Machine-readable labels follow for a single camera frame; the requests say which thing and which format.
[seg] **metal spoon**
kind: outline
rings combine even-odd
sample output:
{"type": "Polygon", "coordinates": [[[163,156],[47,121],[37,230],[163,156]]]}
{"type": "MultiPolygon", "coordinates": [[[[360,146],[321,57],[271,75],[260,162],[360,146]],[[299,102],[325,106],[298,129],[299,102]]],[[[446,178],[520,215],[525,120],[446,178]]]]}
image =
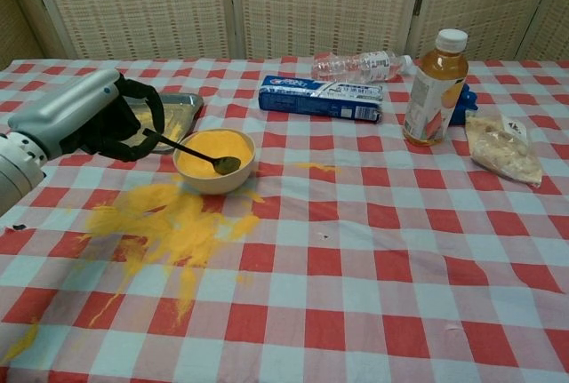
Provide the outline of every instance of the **metal spoon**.
{"type": "MultiPolygon", "coordinates": [[[[145,128],[142,131],[142,134],[144,134],[145,136],[149,136],[150,134],[158,134],[158,133],[153,132],[149,128],[145,128]]],[[[184,145],[172,141],[161,134],[158,134],[158,136],[162,143],[171,146],[173,148],[176,148],[178,150],[181,150],[182,152],[186,152],[187,154],[197,156],[198,158],[208,161],[213,165],[213,169],[215,170],[215,172],[221,174],[222,176],[230,174],[231,172],[236,172],[237,170],[239,170],[239,166],[241,165],[241,160],[239,158],[235,158],[234,156],[222,156],[221,158],[211,158],[210,156],[200,154],[196,150],[186,148],[184,145]]]]}

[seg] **bottle cap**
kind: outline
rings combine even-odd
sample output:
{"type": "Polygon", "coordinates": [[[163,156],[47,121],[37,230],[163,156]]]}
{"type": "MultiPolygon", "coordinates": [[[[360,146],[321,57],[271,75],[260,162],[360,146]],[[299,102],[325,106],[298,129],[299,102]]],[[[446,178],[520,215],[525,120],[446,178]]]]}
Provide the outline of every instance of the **bottle cap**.
{"type": "Polygon", "coordinates": [[[443,29],[438,32],[435,46],[441,52],[462,52],[469,36],[458,29],[443,29]]]}
{"type": "Polygon", "coordinates": [[[409,69],[413,67],[413,59],[411,59],[411,56],[408,56],[407,54],[405,56],[403,56],[403,67],[401,68],[401,72],[403,72],[404,74],[406,74],[407,72],[409,72],[409,69]]]}

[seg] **food bag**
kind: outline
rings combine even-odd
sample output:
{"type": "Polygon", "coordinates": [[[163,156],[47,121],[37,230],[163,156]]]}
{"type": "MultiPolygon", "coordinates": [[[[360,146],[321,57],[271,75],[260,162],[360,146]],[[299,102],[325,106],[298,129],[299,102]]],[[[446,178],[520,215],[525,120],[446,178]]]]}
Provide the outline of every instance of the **food bag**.
{"type": "Polygon", "coordinates": [[[466,114],[466,134],[472,159],[503,177],[541,184],[543,169],[523,124],[506,116],[466,114]]]}

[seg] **blue toothpaste box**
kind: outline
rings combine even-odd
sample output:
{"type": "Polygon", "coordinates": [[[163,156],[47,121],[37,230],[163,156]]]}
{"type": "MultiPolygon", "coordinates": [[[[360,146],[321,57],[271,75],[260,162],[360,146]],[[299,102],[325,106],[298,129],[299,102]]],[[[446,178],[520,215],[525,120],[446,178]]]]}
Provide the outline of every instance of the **blue toothpaste box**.
{"type": "Polygon", "coordinates": [[[378,122],[383,90],[379,85],[326,83],[313,79],[265,76],[259,106],[294,114],[378,122]]]}

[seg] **red and white tablecloth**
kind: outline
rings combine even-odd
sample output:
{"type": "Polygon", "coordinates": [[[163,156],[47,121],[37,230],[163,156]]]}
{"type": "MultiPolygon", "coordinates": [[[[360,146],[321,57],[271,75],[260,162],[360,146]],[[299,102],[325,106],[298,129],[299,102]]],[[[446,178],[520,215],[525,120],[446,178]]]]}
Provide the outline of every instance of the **red and white tablecloth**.
{"type": "Polygon", "coordinates": [[[116,238],[94,259],[77,247],[90,209],[169,180],[172,160],[50,162],[0,218],[0,358],[39,320],[0,381],[569,382],[569,62],[470,63],[479,107],[527,127],[540,188],[474,165],[461,127],[432,148],[405,142],[412,76],[386,84],[381,124],[259,109],[265,75],[308,76],[309,65],[26,60],[0,72],[0,132],[24,102],[97,68],[197,92],[197,129],[254,138],[248,184],[265,201],[252,206],[260,224],[202,272],[187,320],[171,324],[168,277],[143,269],[90,327],[123,265],[116,238]]]}

